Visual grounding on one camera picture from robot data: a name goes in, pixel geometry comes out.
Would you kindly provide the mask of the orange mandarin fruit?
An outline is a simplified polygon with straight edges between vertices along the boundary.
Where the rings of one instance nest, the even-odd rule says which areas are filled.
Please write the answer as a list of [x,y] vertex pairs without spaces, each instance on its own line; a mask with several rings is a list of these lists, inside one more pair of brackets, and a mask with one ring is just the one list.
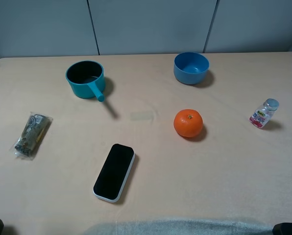
[[203,119],[198,111],[184,109],[176,114],[173,126],[180,136],[193,138],[198,136],[202,131]]

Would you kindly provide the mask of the blue plastic bowl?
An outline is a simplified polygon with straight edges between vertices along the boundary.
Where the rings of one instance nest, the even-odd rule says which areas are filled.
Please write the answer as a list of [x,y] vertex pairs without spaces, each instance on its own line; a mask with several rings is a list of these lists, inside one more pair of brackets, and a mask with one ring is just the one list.
[[209,66],[205,56],[196,52],[183,52],[174,59],[173,74],[179,82],[195,85],[204,80]]

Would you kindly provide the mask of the black object bottom right corner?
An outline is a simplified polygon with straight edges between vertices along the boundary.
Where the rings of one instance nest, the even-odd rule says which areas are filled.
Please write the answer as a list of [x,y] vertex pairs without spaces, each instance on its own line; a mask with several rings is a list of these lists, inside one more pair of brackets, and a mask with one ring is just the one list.
[[292,223],[276,224],[272,229],[273,235],[292,235]]

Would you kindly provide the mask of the grey cloth at table edge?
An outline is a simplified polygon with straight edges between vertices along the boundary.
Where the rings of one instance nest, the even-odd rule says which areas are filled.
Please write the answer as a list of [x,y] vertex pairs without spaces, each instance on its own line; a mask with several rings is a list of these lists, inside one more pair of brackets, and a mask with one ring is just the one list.
[[84,235],[271,235],[274,224],[250,218],[166,217],[97,223]]

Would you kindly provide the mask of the small clear candy bottle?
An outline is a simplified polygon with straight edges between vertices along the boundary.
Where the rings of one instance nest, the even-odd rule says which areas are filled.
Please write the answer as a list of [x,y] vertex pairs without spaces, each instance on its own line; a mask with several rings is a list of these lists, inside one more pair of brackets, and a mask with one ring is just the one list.
[[262,129],[271,120],[278,108],[279,102],[276,99],[269,98],[254,111],[249,121],[257,128]]

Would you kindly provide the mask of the clear snack packet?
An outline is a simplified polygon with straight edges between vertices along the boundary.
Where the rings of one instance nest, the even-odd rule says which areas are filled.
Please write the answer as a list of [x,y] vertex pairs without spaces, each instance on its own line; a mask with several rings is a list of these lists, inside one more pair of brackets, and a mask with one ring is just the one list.
[[31,112],[26,125],[11,147],[16,158],[32,161],[51,126],[53,118],[41,113]]

